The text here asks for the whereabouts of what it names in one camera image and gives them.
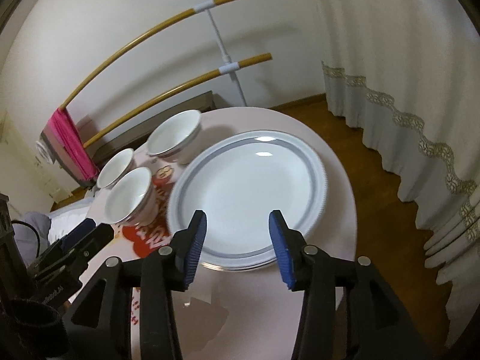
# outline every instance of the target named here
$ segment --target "bowl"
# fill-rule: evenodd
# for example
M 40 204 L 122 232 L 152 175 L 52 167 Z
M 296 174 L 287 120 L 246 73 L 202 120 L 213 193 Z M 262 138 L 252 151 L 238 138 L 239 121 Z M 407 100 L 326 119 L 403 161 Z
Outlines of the bowl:
M 124 226 L 150 225 L 158 214 L 152 172 L 133 169 L 110 191 L 105 201 L 105 221 Z
M 147 140 L 147 153 L 169 162 L 188 162 L 195 154 L 195 138 L 202 130 L 198 110 L 183 111 L 158 126 Z
M 111 189 L 133 168 L 135 168 L 134 150 L 125 149 L 120 151 L 103 167 L 97 178 L 97 187 Z

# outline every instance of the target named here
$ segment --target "stack of plates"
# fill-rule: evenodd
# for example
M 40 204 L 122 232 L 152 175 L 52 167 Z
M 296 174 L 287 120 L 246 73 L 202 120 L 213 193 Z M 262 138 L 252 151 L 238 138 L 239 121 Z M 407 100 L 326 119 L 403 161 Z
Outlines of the stack of plates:
M 207 216 L 200 262 L 244 271 L 275 260 L 268 215 L 280 210 L 304 238 L 314 230 L 327 197 L 325 168 L 302 140 L 279 131 L 251 131 L 205 150 L 175 184 L 167 220 L 183 230 L 195 210 Z

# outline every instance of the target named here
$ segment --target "round table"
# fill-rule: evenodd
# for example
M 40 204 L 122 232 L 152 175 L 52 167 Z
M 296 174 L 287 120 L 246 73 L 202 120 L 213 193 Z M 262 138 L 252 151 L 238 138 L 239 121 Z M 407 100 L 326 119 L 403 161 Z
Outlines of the round table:
M 318 228 L 308 239 L 333 257 L 355 258 L 357 216 L 349 179 L 332 149 L 303 123 L 276 111 L 254 108 L 223 108 L 202 114 L 203 147 L 211 146 L 232 135 L 253 130 L 276 130 L 290 133 L 309 144 L 325 164 L 328 198 Z M 139 166 L 153 171 L 165 163 L 152 163 L 145 145 L 135 151 Z M 176 176 L 182 169 L 176 164 Z M 108 190 L 101 190 L 87 217 L 103 221 Z M 89 262 L 81 275 L 85 283 L 110 256 L 123 261 L 138 258 L 132 242 L 117 233 L 112 242 Z M 337 288 L 337 306 L 342 298 Z M 290 292 L 282 282 L 276 265 L 244 272 L 213 271 L 199 266 L 195 280 L 185 293 L 172 294 L 178 336 L 183 357 L 193 359 L 262 359 L 291 358 L 303 292 Z M 131 344 L 133 359 L 140 359 L 138 318 L 132 309 Z

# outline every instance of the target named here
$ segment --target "lace trim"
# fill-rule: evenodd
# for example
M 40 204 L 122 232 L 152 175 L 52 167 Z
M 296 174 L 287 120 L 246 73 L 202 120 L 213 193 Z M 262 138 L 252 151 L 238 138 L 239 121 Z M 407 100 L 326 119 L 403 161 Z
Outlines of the lace trim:
M 367 78 L 365 76 L 350 76 L 345 74 L 342 67 L 330 67 L 322 62 L 323 73 L 328 77 L 336 79 L 344 79 L 346 84 L 351 87 L 363 87 L 367 90 L 367 100 L 373 104 L 387 107 L 392 111 L 393 122 L 400 127 L 411 128 L 419 135 L 418 150 L 425 156 L 430 158 L 440 158 L 446 166 L 447 175 L 445 184 L 448 190 L 453 194 L 464 193 L 469 198 L 477 188 L 474 180 L 462 180 L 457 176 L 454 169 L 455 156 L 453 150 L 446 143 L 432 142 L 423 134 L 425 122 L 417 115 L 401 112 L 395 108 L 394 98 L 386 93 L 374 91 L 367 87 Z M 462 205 L 459 211 L 460 217 L 466 229 L 466 239 L 469 242 L 475 241 L 480 237 L 478 217 L 474 208 L 471 206 L 469 199 Z

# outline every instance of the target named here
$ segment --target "white metal pole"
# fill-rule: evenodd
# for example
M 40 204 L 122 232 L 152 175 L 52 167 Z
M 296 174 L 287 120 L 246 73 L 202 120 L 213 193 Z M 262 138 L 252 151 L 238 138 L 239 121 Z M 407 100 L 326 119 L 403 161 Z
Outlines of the white metal pole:
M 218 31 L 217 24 L 215 23 L 215 20 L 213 19 L 212 13 L 210 12 L 209 9 L 205 10 L 207 12 L 208 17 L 210 18 L 210 23 L 212 23 L 213 31 L 215 33 L 215 38 L 217 39 L 217 45 L 220 49 L 220 52 L 222 53 L 222 59 L 223 62 L 225 62 L 225 65 L 229 64 L 232 62 L 232 58 L 230 58 L 229 53 L 225 49 L 225 45 L 223 44 L 223 40 L 220 36 L 220 32 Z M 242 87 L 240 85 L 239 78 L 237 77 L 236 72 L 231 72 L 229 73 L 230 79 L 232 80 L 233 85 L 237 88 L 238 96 L 240 98 L 241 104 L 246 107 L 247 102 L 245 101 L 245 96 L 243 95 Z

